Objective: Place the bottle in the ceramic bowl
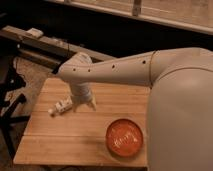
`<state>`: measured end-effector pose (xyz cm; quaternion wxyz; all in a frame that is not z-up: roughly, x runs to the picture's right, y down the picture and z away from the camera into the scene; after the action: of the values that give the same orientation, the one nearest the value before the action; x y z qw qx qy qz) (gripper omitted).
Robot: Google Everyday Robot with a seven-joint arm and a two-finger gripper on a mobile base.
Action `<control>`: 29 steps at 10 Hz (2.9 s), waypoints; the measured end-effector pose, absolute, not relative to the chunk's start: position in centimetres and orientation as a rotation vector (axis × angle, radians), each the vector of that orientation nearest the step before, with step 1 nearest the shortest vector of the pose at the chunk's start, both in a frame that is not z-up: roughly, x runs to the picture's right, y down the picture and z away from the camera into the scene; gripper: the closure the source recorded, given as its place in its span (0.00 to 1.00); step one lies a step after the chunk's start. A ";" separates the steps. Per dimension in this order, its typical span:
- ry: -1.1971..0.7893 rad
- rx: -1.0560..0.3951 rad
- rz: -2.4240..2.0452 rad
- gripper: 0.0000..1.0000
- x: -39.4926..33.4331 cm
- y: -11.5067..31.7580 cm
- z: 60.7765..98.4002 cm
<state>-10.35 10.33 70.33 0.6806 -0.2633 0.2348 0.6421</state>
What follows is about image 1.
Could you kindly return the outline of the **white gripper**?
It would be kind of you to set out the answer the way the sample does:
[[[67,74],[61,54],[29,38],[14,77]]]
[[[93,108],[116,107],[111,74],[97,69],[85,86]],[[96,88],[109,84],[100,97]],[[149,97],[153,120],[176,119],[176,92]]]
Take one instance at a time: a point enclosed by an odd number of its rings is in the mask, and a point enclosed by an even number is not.
[[[96,110],[96,101],[92,99],[92,91],[88,83],[71,84],[71,99],[73,102],[72,110],[77,111],[78,104],[88,103],[88,106],[94,111]]]

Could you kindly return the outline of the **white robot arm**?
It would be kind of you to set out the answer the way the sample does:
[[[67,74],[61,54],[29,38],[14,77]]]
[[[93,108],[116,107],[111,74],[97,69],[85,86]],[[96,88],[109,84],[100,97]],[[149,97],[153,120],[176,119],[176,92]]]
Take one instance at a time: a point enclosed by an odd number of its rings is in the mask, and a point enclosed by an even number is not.
[[[90,82],[150,87],[149,171],[213,171],[213,51],[156,50],[99,63],[80,52],[57,76],[81,98]]]

